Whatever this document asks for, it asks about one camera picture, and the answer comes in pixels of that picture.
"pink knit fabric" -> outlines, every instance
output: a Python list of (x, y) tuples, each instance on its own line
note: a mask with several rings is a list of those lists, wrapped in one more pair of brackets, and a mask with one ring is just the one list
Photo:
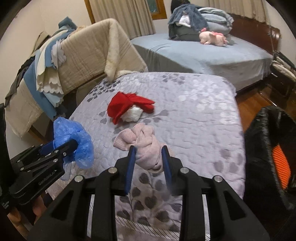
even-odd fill
[(165, 144), (156, 139), (153, 126), (147, 126), (145, 123), (136, 124), (132, 129), (121, 131), (113, 144), (123, 151), (128, 151), (131, 145), (137, 148), (136, 163), (140, 167), (154, 173), (163, 171), (161, 148)]

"screw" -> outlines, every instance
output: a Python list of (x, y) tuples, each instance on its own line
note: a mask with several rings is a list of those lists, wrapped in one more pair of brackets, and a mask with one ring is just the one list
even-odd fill
[(114, 173), (117, 172), (117, 168), (116, 168), (116, 167), (110, 167), (110, 168), (108, 169), (108, 172), (111, 173), (111, 174), (114, 174)]
[(215, 176), (214, 177), (214, 180), (218, 183), (222, 182), (223, 181), (223, 178), (221, 176)]
[(187, 167), (182, 167), (182, 168), (180, 169), (180, 172), (183, 173), (183, 174), (186, 174), (186, 173), (189, 172), (189, 169), (188, 169)]
[(83, 176), (81, 175), (77, 175), (76, 177), (74, 177), (74, 181), (77, 183), (81, 182), (82, 180), (83, 180)]

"blue plastic bag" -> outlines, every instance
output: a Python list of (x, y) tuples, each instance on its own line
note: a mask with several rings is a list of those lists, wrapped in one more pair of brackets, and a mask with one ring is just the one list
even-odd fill
[(69, 180), (73, 161), (82, 169), (88, 169), (94, 163), (94, 146), (91, 136), (79, 122), (58, 117), (54, 121), (54, 149), (70, 139), (76, 140), (78, 147), (72, 155), (64, 157), (65, 174), (61, 177), (62, 180)]

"window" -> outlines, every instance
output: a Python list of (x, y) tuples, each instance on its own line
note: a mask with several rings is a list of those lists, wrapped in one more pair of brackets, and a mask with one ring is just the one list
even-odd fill
[(166, 19), (165, 5), (163, 0), (147, 0), (152, 19)]

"blue bedsheet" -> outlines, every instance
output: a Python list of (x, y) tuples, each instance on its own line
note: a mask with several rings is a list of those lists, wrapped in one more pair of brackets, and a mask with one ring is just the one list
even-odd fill
[(232, 39), (235, 44), (227, 47), (169, 40), (167, 34), (138, 37), (131, 42), (151, 72), (218, 75), (240, 90), (270, 73), (272, 55), (247, 41)]

